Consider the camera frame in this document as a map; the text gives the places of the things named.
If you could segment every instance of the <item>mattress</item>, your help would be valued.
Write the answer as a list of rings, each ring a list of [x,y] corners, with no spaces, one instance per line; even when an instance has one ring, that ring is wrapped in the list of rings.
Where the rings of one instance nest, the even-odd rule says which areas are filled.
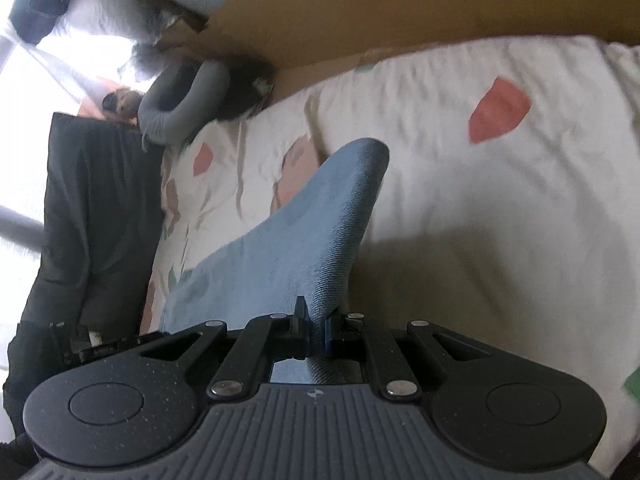
[[[429,319],[585,380],[609,417],[591,463],[610,474],[640,428],[622,388],[640,365],[638,117],[640,50],[539,37],[384,60],[208,124],[165,153],[146,324],[184,270],[270,215],[297,140],[331,154],[375,137],[391,160],[350,309]]]

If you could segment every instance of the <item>gray neck pillow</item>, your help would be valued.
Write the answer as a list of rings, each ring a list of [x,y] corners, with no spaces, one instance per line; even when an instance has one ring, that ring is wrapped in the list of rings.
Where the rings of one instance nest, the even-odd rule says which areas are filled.
[[[216,117],[229,88],[226,66],[209,60],[168,67],[151,85],[138,110],[143,138],[176,145],[193,137]]]

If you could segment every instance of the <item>dark hair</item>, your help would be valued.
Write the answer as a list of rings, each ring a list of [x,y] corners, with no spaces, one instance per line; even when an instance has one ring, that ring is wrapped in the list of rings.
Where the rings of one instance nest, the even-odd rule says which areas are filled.
[[[105,95],[102,100],[102,110],[105,112],[116,112],[118,107],[118,97],[116,92],[111,92],[110,94]]]

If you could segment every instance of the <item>pillow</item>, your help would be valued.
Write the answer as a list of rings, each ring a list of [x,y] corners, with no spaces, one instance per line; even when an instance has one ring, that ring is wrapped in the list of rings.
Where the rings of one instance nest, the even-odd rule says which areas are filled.
[[[125,124],[54,114],[40,270],[22,320],[137,332],[162,225],[162,148]]]
[[[157,9],[137,0],[72,0],[53,33],[66,36],[78,30],[94,36],[121,36],[137,43],[154,44],[163,25]]]
[[[226,66],[215,60],[185,60],[167,68],[142,98],[138,124],[154,144],[178,145],[193,139],[216,113],[229,88]]]

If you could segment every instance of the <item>circular button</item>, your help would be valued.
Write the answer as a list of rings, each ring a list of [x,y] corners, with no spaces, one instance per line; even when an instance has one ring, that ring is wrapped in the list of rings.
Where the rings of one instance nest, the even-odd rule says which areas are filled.
[[[534,384],[504,384],[486,397],[489,411],[511,424],[536,426],[560,412],[560,401],[553,392]]]
[[[418,391],[418,386],[411,381],[391,381],[386,385],[386,392],[395,397],[408,397]]]
[[[211,385],[211,393],[220,397],[232,397],[242,393],[242,384],[238,381],[218,381]]]
[[[69,410],[86,424],[110,426],[129,420],[144,402],[142,394],[128,384],[99,383],[74,393]]]

